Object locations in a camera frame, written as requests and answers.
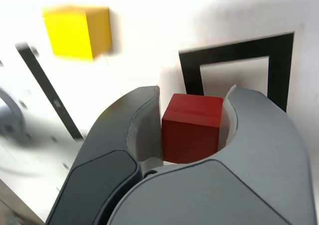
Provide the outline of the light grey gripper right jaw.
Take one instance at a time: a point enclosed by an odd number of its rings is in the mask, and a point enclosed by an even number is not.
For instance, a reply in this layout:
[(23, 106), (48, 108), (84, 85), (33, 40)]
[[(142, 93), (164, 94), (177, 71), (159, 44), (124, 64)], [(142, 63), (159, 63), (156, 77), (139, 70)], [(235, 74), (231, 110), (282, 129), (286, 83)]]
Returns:
[(261, 92), (226, 99), (230, 142), (190, 164), (158, 167), (120, 200), (111, 225), (313, 225), (306, 146), (287, 114)]

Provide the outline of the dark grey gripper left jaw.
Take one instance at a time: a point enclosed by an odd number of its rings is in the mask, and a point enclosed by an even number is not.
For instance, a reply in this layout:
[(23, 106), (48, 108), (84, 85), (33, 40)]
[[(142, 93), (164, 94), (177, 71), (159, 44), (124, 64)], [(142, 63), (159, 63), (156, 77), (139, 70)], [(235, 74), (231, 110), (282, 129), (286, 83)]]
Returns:
[(163, 165), (160, 89), (139, 87), (109, 106), (90, 129), (46, 220), (105, 225), (120, 199)]

